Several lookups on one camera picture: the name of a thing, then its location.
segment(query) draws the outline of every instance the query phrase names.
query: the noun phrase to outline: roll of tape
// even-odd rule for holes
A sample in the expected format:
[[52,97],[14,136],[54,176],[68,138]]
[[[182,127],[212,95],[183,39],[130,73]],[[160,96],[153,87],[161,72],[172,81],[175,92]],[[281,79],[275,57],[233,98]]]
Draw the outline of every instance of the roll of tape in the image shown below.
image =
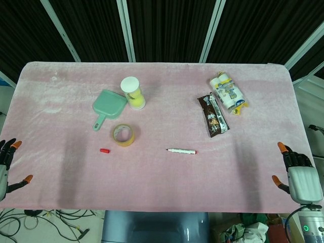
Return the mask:
[[[119,138],[118,135],[122,132],[124,132],[125,130],[129,130],[129,133],[128,133],[128,137],[127,138]],[[127,124],[119,124],[117,125],[113,132],[112,132],[112,138],[114,139],[114,141],[119,145],[119,146],[122,146],[122,147],[127,147],[127,146],[130,146],[134,140],[135,140],[135,135],[134,135],[134,131],[133,129],[131,128],[130,125],[127,125]]]

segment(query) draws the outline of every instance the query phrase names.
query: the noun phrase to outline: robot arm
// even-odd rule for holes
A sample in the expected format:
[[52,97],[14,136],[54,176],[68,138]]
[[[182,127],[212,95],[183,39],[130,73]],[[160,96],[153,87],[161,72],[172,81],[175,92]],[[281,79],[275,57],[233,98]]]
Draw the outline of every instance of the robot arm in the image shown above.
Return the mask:
[[293,152],[281,142],[278,147],[286,165],[289,186],[282,184],[277,176],[272,176],[272,179],[278,188],[290,194],[301,205],[286,220],[286,237],[291,242],[287,234],[287,224],[291,216],[298,213],[305,243],[324,242],[324,214],[320,205],[314,205],[323,198],[317,170],[306,155]]
[[22,142],[16,142],[15,138],[7,143],[5,140],[0,142],[0,201],[6,197],[7,193],[29,184],[32,179],[32,175],[29,175],[19,183],[10,186],[8,185],[10,165],[14,158],[15,151],[20,147],[21,144]]

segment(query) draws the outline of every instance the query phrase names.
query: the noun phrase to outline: pen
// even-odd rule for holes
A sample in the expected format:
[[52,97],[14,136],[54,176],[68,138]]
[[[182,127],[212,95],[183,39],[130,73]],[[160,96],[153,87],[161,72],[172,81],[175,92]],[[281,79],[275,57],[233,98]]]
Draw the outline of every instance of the pen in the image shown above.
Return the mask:
[[167,151],[170,151],[173,153],[197,154],[196,150],[188,150],[188,149],[181,149],[181,148],[168,148]]

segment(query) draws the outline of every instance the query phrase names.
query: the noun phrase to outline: brown wrapper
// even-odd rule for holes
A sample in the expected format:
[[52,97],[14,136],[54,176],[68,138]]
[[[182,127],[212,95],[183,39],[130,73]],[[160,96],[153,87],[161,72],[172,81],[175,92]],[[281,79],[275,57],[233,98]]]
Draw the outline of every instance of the brown wrapper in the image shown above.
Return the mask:
[[211,138],[229,130],[229,126],[226,123],[213,94],[202,96],[198,98],[198,101],[204,111]]

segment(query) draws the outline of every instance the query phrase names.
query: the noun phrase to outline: gray machine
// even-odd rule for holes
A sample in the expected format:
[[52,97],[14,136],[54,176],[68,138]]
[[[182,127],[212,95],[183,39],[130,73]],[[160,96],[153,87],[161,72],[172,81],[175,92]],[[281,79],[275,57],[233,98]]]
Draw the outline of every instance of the gray machine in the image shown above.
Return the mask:
[[208,213],[106,211],[102,243],[208,243]]

